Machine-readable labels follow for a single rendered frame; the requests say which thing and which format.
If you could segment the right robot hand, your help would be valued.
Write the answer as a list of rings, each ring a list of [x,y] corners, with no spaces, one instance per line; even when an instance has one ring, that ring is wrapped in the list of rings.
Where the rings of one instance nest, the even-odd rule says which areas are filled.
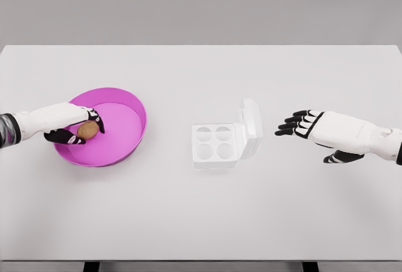
[[[332,111],[302,110],[294,112],[274,132],[277,136],[297,136],[334,152],[324,163],[351,163],[367,153],[369,132],[374,125],[368,121]]]

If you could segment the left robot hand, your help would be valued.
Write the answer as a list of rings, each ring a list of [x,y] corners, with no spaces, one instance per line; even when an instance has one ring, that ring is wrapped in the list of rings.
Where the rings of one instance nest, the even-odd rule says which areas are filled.
[[[84,138],[65,129],[67,126],[94,121],[99,131],[104,134],[104,123],[99,113],[90,107],[76,106],[62,102],[46,106],[30,113],[40,122],[40,131],[44,132],[47,141],[58,144],[85,144]]]

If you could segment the brown egg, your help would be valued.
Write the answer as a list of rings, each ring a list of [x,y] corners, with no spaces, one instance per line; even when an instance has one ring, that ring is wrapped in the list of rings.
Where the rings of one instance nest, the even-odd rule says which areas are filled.
[[[81,139],[92,139],[99,132],[98,124],[95,121],[83,122],[77,129],[77,136]]]

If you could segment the clear plastic egg box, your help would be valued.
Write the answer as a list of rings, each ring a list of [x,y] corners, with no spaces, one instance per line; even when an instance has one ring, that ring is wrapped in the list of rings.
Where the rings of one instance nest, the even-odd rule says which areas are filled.
[[[196,169],[234,168],[253,156],[263,139],[257,102],[243,99],[232,123],[194,124],[192,159]]]

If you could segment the pink round tray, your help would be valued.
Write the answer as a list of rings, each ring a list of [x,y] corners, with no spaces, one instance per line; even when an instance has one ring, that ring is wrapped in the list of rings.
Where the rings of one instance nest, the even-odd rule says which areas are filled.
[[[143,103],[132,93],[113,87],[88,90],[70,103],[95,109],[105,133],[97,133],[85,144],[54,144],[65,160],[80,166],[102,167],[127,158],[140,144],[147,125]]]

